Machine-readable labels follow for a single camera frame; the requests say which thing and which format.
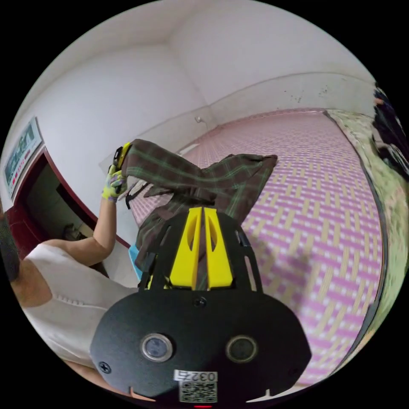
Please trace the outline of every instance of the ceiling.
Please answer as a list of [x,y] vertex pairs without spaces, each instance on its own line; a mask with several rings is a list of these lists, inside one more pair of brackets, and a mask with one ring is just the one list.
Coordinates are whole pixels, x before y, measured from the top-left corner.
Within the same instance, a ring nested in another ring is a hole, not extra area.
[[33,101],[65,72],[98,54],[162,43],[191,15],[217,0],[159,0],[118,14],[89,30],[42,73],[21,104],[9,134]]

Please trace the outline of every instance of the brown plaid fabric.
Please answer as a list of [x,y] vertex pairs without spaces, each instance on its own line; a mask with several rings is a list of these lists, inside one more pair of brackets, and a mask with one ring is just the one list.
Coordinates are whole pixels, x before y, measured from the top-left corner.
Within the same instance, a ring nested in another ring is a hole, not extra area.
[[200,169],[152,142],[134,140],[122,165],[123,175],[153,185],[144,197],[173,193],[169,203],[156,208],[139,228],[137,266],[141,268],[165,220],[191,207],[214,207],[242,224],[276,164],[276,155],[240,154]]

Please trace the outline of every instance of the label sticker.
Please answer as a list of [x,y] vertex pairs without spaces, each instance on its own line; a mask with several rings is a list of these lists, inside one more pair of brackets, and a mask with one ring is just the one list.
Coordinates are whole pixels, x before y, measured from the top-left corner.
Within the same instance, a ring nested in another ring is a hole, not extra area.
[[217,372],[180,371],[175,369],[173,380],[178,382],[217,382]]
[[173,380],[179,382],[180,402],[217,402],[217,372],[180,371],[175,369]]
[[179,382],[179,401],[216,403],[217,382]]

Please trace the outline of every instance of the pink woven mat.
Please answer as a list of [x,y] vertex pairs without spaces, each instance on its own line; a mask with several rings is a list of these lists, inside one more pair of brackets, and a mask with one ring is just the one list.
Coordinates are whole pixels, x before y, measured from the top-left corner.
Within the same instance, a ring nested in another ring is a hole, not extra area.
[[231,153],[278,155],[243,229],[264,292],[290,307],[307,334],[313,357],[299,382],[313,384],[348,352],[378,289],[382,237],[371,189],[354,148],[322,113],[236,122],[185,158],[207,167]]

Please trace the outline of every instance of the camera lens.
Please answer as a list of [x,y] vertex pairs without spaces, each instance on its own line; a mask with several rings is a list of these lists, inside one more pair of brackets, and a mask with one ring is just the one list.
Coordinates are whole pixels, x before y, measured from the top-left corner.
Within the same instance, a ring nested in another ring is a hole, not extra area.
[[228,342],[226,355],[236,363],[250,362],[257,355],[257,343],[251,337],[239,335]]
[[173,353],[172,343],[162,334],[149,334],[141,342],[142,354],[153,362],[165,362]]

